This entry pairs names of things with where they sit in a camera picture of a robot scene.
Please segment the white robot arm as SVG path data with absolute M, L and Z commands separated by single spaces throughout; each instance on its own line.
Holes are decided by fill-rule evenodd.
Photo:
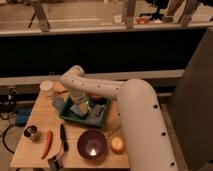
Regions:
M 81 76 L 71 67 L 60 77 L 70 90 L 116 99 L 131 171 L 179 171 L 153 87 L 142 79 L 112 81 Z

